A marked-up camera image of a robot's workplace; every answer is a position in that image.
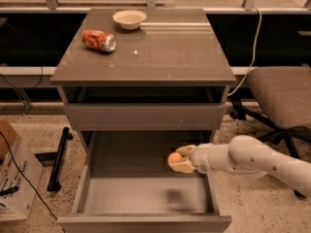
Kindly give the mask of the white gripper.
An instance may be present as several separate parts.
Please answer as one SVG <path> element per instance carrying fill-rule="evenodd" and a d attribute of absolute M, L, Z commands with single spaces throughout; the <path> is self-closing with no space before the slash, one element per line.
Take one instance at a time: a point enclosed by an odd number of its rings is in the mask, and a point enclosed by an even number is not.
<path fill-rule="evenodd" d="M 207 174 L 211 171 L 211 165 L 208 160 L 210 148 L 211 144 L 188 145 L 177 148 L 177 153 L 181 156 L 190 156 L 190 160 L 187 157 L 183 157 L 177 161 L 169 161 L 169 167 L 179 173 L 190 174 L 196 170 L 200 174 Z"/>

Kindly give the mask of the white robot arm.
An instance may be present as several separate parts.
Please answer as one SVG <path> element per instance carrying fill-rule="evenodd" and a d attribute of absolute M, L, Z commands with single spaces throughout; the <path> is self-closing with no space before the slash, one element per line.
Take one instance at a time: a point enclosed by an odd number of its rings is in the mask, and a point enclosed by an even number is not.
<path fill-rule="evenodd" d="M 311 164 L 282 154 L 256 138 L 234 137 L 228 144 L 201 144 L 177 148 L 167 159 L 180 173 L 224 171 L 234 175 L 262 177 L 266 174 L 303 196 L 311 197 Z"/>

